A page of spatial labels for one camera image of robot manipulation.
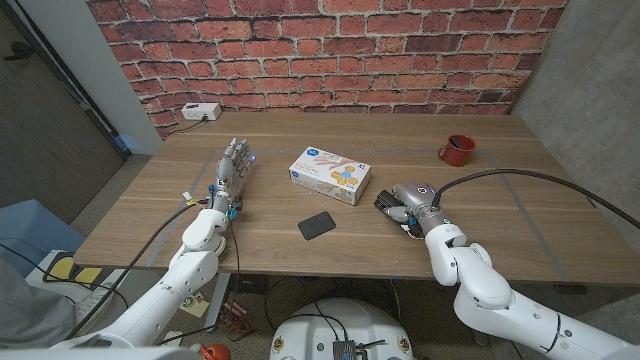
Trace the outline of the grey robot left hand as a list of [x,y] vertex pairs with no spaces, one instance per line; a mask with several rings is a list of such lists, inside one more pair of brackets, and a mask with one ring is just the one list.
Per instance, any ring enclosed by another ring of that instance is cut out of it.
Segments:
[[211,198],[206,209],[226,212],[232,208],[242,209],[242,187],[244,178],[255,161],[248,141],[234,138],[217,163],[216,177],[209,186]]

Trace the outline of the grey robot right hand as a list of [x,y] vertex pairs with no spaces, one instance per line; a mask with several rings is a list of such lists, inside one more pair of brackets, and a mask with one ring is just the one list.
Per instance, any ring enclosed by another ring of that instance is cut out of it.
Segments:
[[394,221],[401,223],[413,237],[423,239],[437,226],[449,221],[441,209],[432,204],[436,188],[426,183],[400,183],[391,188],[393,198],[384,210]]

